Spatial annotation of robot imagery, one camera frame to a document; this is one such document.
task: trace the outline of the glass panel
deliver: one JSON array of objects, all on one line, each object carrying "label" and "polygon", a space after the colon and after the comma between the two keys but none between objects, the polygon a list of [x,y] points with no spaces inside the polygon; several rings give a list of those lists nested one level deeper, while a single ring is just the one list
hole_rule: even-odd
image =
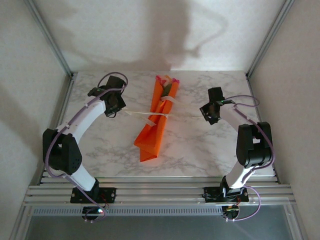
[{"label": "glass panel", "polygon": [[[257,206],[241,206],[240,216]],[[283,205],[263,205],[254,217],[225,222],[221,216],[109,216],[85,223],[80,216],[34,216],[28,240],[292,240]]]}]

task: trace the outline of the white marble table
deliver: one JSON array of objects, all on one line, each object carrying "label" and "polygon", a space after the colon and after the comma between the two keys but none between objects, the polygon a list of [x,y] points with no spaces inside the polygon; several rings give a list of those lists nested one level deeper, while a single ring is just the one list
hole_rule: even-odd
[{"label": "white marble table", "polygon": [[[225,97],[250,94],[241,71],[123,71],[129,85],[122,97],[130,110],[148,112],[155,76],[179,79],[176,99],[189,109],[173,105],[171,113],[201,116],[199,108],[208,103],[208,89],[222,87]],[[87,93],[106,72],[79,72],[69,99],[65,120],[83,105]],[[250,99],[237,102],[252,104]],[[241,108],[257,120],[254,108]],[[107,177],[222,177],[236,163],[237,133],[223,120],[210,125],[204,118],[169,116],[158,158],[140,162],[140,150],[134,141],[145,123],[124,111],[116,118],[101,115],[84,133],[79,147],[86,169],[99,178]],[[272,167],[256,176],[274,176]]]}]

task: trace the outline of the folded orange cloth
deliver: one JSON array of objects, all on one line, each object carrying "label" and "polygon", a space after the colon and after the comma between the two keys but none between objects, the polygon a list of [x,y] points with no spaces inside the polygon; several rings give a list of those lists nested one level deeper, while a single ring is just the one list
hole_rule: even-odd
[{"label": "folded orange cloth", "polygon": [[[151,102],[150,112],[152,113],[163,113],[169,114],[173,103],[169,100],[161,101],[164,88],[161,83],[164,82],[163,77],[156,76],[153,97]],[[173,78],[172,86],[168,96],[175,97],[180,81]],[[151,115],[149,120],[154,122],[156,125],[150,126],[146,124],[136,140],[134,145],[140,148],[140,162],[144,162],[150,159],[155,159],[159,155],[162,137],[164,134],[167,118],[163,115]]]}]

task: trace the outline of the purple cable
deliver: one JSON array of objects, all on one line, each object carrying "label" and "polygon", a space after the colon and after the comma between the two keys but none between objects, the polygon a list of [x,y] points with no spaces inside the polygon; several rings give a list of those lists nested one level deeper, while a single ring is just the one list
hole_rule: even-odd
[{"label": "purple cable", "polygon": [[50,170],[50,166],[49,166],[49,156],[50,156],[50,153],[52,151],[52,148],[54,147],[55,143],[57,142],[59,136],[67,129],[69,128],[72,123],[83,113],[83,111],[85,109],[87,109],[91,104],[93,104],[96,100],[98,100],[100,97],[102,97],[103,95],[105,95],[106,93],[110,92],[110,91],[121,91],[121,90],[124,90],[127,86],[128,86],[128,83],[129,83],[129,80],[127,78],[127,76],[125,76],[123,73],[121,72],[117,72],[117,71],[113,71],[113,72],[109,72],[108,74],[106,74],[105,76],[102,77],[102,79],[99,81],[99,84],[101,83],[101,81],[106,78],[107,76],[110,76],[111,74],[119,74],[121,76],[123,76],[125,78],[125,86],[122,87],[122,88],[110,88],[110,89],[107,89],[105,91],[103,91],[102,93],[100,93],[98,96],[96,96],[95,98],[93,98],[92,100],[90,100],[84,107],[82,107],[74,116],[73,118],[66,124],[65,127],[63,127],[61,129],[61,131],[59,131],[57,133],[57,135],[53,138],[52,142],[50,143],[49,145],[49,148],[46,152],[46,155],[45,155],[45,160],[44,160],[44,165],[45,165],[45,168],[47,170],[47,172],[49,173],[49,175],[52,177],[52,178],[63,178],[65,177],[69,182],[71,182],[73,185],[75,185],[75,187],[77,189],[79,189],[79,191],[90,201],[92,202],[93,204],[95,204],[97,207],[101,208],[103,210],[103,217],[101,218],[98,218],[96,220],[91,220],[91,223],[95,223],[97,221],[100,221],[102,219],[104,219],[106,216],[107,216],[107,210],[105,210],[104,207],[102,207],[100,204],[98,204],[97,202],[95,202],[91,197],[89,197],[85,191],[77,184],[75,183],[66,173],[62,173],[60,175],[54,175],[51,170]]},{"label": "purple cable", "polygon": [[[275,162],[275,160],[276,160],[276,154],[275,154],[275,150],[274,150],[274,147],[273,147],[270,139],[267,137],[266,133],[261,129],[261,127],[260,127],[255,121],[249,119],[249,118],[247,117],[247,115],[245,115],[243,112],[241,112],[240,110],[238,110],[238,109],[236,108],[237,105],[255,108],[255,107],[257,107],[257,106],[260,104],[260,101],[259,101],[256,97],[251,96],[251,95],[236,95],[236,96],[228,97],[228,98],[226,98],[225,100],[233,99],[233,98],[236,98],[236,97],[249,97],[249,98],[252,98],[252,99],[255,100],[256,104],[254,104],[254,105],[248,105],[248,104],[244,104],[244,103],[236,103],[236,104],[234,104],[234,105],[233,105],[234,111],[235,111],[236,113],[238,113],[241,117],[243,117],[244,119],[246,119],[248,122],[250,122],[251,124],[253,124],[253,125],[258,129],[258,131],[262,134],[263,138],[264,138],[264,139],[266,140],[266,142],[268,143],[268,145],[269,145],[269,147],[270,147],[270,150],[271,150],[271,161],[270,161],[268,164],[264,165],[264,166],[258,166],[258,167],[254,167],[253,169],[251,169],[250,172],[248,172],[246,175],[243,176],[241,182],[244,183],[244,182],[247,180],[247,178],[250,177],[250,175],[252,174],[253,171],[260,170],[260,169],[265,169],[265,168],[269,167],[270,165],[272,165],[272,164]],[[249,218],[253,217],[254,215],[257,214],[257,212],[260,210],[260,207],[261,207],[261,197],[260,197],[260,194],[258,193],[258,191],[257,191],[256,189],[254,189],[252,186],[248,186],[248,185],[243,185],[243,186],[244,186],[245,188],[248,188],[248,189],[253,190],[253,191],[256,193],[256,195],[258,196],[258,201],[259,201],[258,207],[257,207],[257,209],[256,209],[252,214],[250,214],[249,216],[242,217],[242,218],[237,218],[237,217],[236,217],[236,218],[232,219],[233,222],[235,222],[235,221],[242,221],[242,220],[246,220],[246,219],[249,219]]]}]

